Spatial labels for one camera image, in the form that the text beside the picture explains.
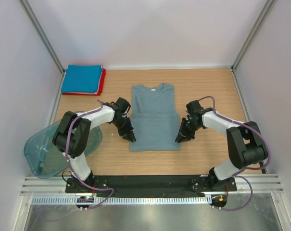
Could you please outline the grey-blue t shirt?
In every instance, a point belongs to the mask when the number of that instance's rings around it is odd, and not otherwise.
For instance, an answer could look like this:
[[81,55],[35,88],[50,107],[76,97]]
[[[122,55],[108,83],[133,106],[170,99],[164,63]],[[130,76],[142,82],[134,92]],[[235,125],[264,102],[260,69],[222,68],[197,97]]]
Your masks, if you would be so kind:
[[179,130],[179,114],[175,107],[175,88],[161,83],[156,87],[132,87],[132,116],[136,141],[131,152],[179,151],[175,141]]

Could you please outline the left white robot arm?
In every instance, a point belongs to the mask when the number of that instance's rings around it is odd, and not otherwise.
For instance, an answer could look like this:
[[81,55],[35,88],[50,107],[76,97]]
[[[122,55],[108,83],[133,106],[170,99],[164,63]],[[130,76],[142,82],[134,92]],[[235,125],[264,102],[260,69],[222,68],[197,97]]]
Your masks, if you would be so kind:
[[135,142],[134,129],[128,115],[130,108],[130,103],[120,97],[116,102],[100,102],[98,108],[82,114],[68,111],[61,119],[52,143],[64,155],[71,169],[72,179],[82,192],[97,190],[85,157],[90,131],[104,123],[114,124],[121,138]]

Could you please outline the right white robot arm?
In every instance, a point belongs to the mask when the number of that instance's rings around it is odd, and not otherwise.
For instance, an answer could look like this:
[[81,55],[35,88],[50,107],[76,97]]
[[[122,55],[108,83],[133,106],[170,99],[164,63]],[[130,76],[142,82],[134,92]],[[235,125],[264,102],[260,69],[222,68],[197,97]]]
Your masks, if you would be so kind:
[[250,165],[269,159],[268,147],[255,122],[232,120],[213,107],[203,108],[198,100],[189,102],[186,109],[188,114],[181,121],[175,139],[177,143],[193,140],[200,128],[211,128],[227,139],[228,158],[209,171],[208,185],[212,190],[223,189],[235,175]]

